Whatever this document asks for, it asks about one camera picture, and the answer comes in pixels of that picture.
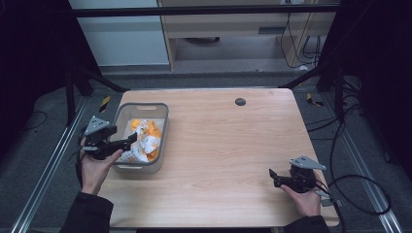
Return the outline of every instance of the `person's right hand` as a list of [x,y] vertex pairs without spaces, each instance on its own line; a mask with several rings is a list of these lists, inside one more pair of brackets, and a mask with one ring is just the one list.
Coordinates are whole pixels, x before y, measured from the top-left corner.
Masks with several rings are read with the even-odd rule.
[[[316,172],[314,173],[318,181],[320,178]],[[321,214],[321,196],[315,192],[316,188],[305,193],[297,193],[284,184],[281,185],[281,188],[293,199],[301,215],[319,216]]]

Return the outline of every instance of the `gray floor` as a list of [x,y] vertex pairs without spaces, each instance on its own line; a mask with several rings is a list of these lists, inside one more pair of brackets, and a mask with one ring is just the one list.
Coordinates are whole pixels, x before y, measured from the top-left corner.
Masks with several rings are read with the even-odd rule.
[[[139,88],[205,88],[205,87],[240,87],[262,86],[273,87],[287,83],[297,78],[303,71],[298,68],[289,68],[279,46],[274,38],[221,38],[218,43],[208,44],[193,40],[181,40],[177,53],[176,67],[173,71],[146,71],[138,75],[117,76],[107,78],[124,87]],[[332,93],[317,93],[313,88],[316,78],[303,83],[293,92],[296,102],[302,113],[305,123],[315,122],[332,117],[328,106],[319,107],[306,101],[306,93],[311,92],[315,101],[328,103]],[[120,93],[115,93],[107,87],[93,83],[96,88],[92,97],[86,100],[77,96],[77,103],[86,101],[86,110],[79,125],[85,125],[91,116],[114,118],[116,108],[121,99]],[[104,114],[98,109],[104,96],[111,95],[112,100]],[[348,107],[356,104],[355,99],[348,99]],[[34,113],[27,122],[27,127],[38,127],[21,132],[20,138],[9,151],[9,159],[0,167],[0,232],[8,232],[18,215],[22,212],[30,194],[36,187],[37,181],[48,166],[48,162],[56,148],[60,136],[65,130],[66,107],[64,89],[59,89],[41,97],[35,107],[36,111],[47,114]],[[346,115],[346,134],[342,134],[337,142],[333,154],[333,170],[335,177],[346,174],[355,174],[359,166],[353,158],[353,150],[348,146],[348,138],[356,145],[356,152],[361,155],[372,178],[380,183],[391,195],[393,201],[392,214],[401,226],[401,231],[385,229],[382,220],[386,216],[370,216],[355,209],[344,201],[341,207],[345,219],[347,232],[412,232],[412,222],[409,214],[412,204],[412,183],[405,176],[403,170],[396,164],[385,162],[384,152],[376,140],[368,121],[360,115],[360,111],[353,111]],[[308,124],[308,129],[322,125]],[[43,200],[32,218],[30,228],[46,229],[58,228],[70,207],[71,201],[79,190],[74,173],[74,159],[70,160],[72,151],[76,148],[76,135],[79,127],[68,139],[67,149],[61,161],[58,162],[50,185]],[[322,130],[310,133],[312,144],[321,163],[328,166],[331,140],[336,130],[336,124]],[[325,172],[330,181],[330,173]],[[373,211],[370,199],[374,198],[365,188],[365,184],[355,180],[340,183],[344,192],[356,203]],[[333,187],[331,189],[336,198],[341,195]],[[340,226],[331,229],[340,232]]]

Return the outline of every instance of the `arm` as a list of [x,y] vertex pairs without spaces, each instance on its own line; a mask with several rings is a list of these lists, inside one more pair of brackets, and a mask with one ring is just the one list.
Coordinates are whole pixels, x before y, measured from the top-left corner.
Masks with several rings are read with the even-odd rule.
[[104,160],[87,154],[82,157],[82,192],[76,196],[60,233],[109,232],[113,203],[98,197],[112,164],[121,156],[118,150]]
[[293,199],[297,210],[303,215],[303,218],[285,226],[285,233],[330,232],[321,216],[321,196],[314,189],[305,193],[297,193],[286,185],[281,185],[281,188]]

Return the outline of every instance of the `wooden table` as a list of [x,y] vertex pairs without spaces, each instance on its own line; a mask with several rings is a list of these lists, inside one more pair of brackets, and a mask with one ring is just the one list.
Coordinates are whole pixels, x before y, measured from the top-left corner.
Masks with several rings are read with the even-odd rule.
[[[274,227],[299,218],[268,172],[288,176],[301,155],[317,160],[290,90],[139,90],[125,92],[127,102],[165,103],[169,127],[157,173],[111,169],[100,194],[115,204],[112,227]],[[332,207],[322,215],[338,223]]]

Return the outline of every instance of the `human hand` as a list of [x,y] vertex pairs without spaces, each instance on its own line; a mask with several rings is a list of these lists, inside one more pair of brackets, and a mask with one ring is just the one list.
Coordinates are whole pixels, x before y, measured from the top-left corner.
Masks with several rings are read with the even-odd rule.
[[[315,178],[317,181],[320,180],[318,174],[315,173]],[[282,190],[284,190],[294,201],[299,213],[303,216],[319,216],[321,214],[321,196],[313,188],[305,193],[297,193],[293,191],[290,187],[282,184]]]
[[98,160],[82,151],[82,192],[97,195],[109,173],[110,167],[120,158],[122,153],[123,150],[117,150],[104,160]]

